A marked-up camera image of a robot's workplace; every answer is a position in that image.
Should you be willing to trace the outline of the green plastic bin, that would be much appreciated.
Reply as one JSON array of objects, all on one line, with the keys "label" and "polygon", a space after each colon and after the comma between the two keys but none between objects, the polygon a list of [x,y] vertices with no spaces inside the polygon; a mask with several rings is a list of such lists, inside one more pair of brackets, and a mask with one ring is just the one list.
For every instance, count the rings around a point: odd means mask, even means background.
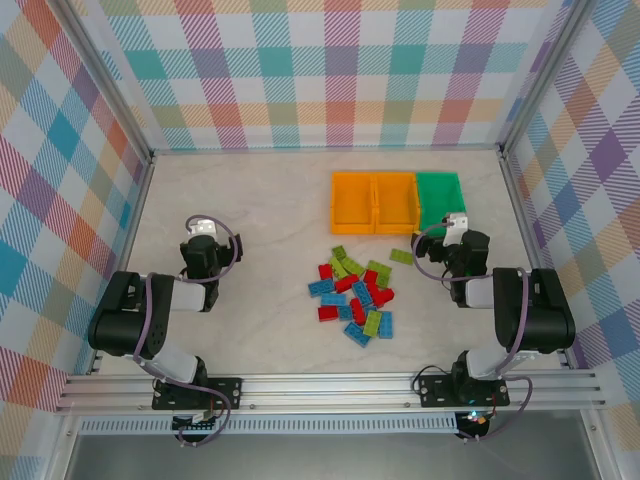
[{"label": "green plastic bin", "polygon": [[421,230],[440,224],[450,213],[466,212],[457,173],[417,172],[415,176],[421,205]]}]

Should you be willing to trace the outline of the orange plastic bin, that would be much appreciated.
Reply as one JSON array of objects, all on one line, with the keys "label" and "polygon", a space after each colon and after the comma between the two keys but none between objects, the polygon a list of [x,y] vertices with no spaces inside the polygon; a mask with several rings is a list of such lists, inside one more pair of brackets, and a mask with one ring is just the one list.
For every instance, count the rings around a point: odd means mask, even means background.
[{"label": "orange plastic bin", "polygon": [[377,172],[375,233],[409,235],[420,226],[421,205],[413,172]]},{"label": "orange plastic bin", "polygon": [[369,235],[375,227],[374,176],[368,172],[333,172],[330,229],[335,235]]}]

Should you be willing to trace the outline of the small electronics board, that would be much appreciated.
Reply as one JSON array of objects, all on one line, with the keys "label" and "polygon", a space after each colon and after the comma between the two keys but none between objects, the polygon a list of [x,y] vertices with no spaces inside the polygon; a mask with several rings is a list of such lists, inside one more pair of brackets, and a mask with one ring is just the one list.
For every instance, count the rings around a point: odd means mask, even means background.
[{"label": "small electronics board", "polygon": [[174,431],[183,430],[184,434],[211,434],[218,428],[218,418],[215,416],[208,419],[194,416],[174,416],[171,428]]},{"label": "small electronics board", "polygon": [[494,414],[492,412],[478,412],[476,410],[472,410],[466,413],[458,413],[456,415],[456,422],[459,430],[487,430],[493,416]]}]

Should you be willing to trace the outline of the aluminium side rail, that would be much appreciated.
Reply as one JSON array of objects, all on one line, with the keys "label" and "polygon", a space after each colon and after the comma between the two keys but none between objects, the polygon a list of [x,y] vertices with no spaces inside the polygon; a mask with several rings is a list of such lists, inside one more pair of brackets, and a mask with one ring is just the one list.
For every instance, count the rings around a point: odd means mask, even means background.
[{"label": "aluminium side rail", "polygon": [[[127,235],[125,237],[125,242],[123,246],[123,250],[119,257],[117,263],[118,270],[125,270],[128,266],[131,252],[133,249],[133,245],[135,242],[136,234],[140,225],[142,213],[144,210],[144,205],[147,200],[148,192],[151,186],[151,182],[153,179],[153,174],[155,170],[155,164],[150,162],[144,170],[144,175],[142,177],[142,182],[139,190],[139,196],[136,200],[135,207],[133,209],[133,213],[131,216],[131,221],[129,222],[129,229],[127,231]],[[91,356],[89,357],[89,361],[87,363],[87,368],[84,372],[85,375],[91,375],[93,373],[97,373],[100,369],[100,362],[102,359],[102,355],[98,353],[97,350],[91,350]]]},{"label": "aluminium side rail", "polygon": [[497,151],[497,157],[529,264],[532,268],[543,268],[545,264],[542,260],[534,231],[528,223],[526,209],[520,197],[518,185],[508,159],[500,150]]}]

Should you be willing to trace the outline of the aluminium back rail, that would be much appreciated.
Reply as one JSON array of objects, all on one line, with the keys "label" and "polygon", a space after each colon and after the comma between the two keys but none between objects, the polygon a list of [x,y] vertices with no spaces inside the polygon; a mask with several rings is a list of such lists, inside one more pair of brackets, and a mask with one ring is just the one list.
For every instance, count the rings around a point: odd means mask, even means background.
[{"label": "aluminium back rail", "polygon": [[191,155],[258,155],[258,154],[301,154],[301,153],[346,153],[346,152],[446,152],[446,151],[500,151],[499,143],[493,144],[443,144],[443,145],[391,145],[391,146],[310,146],[276,148],[232,148],[232,149],[155,149],[153,157],[178,157]]}]

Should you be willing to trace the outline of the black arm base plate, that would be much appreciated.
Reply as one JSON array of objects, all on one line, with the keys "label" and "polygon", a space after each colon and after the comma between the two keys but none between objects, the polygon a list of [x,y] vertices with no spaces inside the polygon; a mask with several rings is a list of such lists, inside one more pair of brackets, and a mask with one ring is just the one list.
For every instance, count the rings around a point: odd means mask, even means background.
[{"label": "black arm base plate", "polygon": [[419,379],[420,403],[432,407],[505,407],[510,405],[503,380],[454,380],[450,375],[425,375]]},{"label": "black arm base plate", "polygon": [[[194,389],[155,380],[151,408],[153,410],[220,410],[224,402],[219,397]],[[224,394],[232,410],[240,406],[242,379],[239,377],[209,377],[205,383],[208,389]]]}]

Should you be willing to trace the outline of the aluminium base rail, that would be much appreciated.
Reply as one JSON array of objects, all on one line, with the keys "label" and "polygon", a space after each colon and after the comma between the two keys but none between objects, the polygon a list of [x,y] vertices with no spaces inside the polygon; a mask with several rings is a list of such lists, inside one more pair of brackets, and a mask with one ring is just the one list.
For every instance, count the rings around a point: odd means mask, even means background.
[{"label": "aluminium base rail", "polygon": [[[527,411],[604,409],[607,395],[590,370],[518,370],[506,383],[517,410],[526,399],[528,377],[533,382]],[[223,388],[238,399],[235,414],[400,413],[423,407],[411,387],[414,374],[246,374],[236,381],[222,375]],[[156,393],[148,375],[71,376],[58,400],[58,415],[153,414]]]}]

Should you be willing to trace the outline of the aluminium frame post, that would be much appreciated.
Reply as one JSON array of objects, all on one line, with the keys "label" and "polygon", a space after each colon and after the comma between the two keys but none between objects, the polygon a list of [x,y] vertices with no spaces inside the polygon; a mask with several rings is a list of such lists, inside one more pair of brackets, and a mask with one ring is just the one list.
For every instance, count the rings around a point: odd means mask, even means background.
[{"label": "aluminium frame post", "polygon": [[515,116],[505,140],[499,143],[501,158],[506,160],[514,147],[524,135],[526,128],[532,121],[535,110],[539,107],[548,88],[555,80],[563,66],[571,46],[576,41],[584,23],[589,19],[598,0],[575,0],[568,11],[566,20],[559,30],[556,41],[552,44],[549,54],[541,65],[540,73],[533,82],[529,94],[525,97],[522,107]]},{"label": "aluminium frame post", "polygon": [[78,51],[98,90],[103,94],[120,123],[125,136],[132,143],[138,156],[146,164],[150,164],[152,162],[150,147],[70,0],[46,0],[46,2]]}]

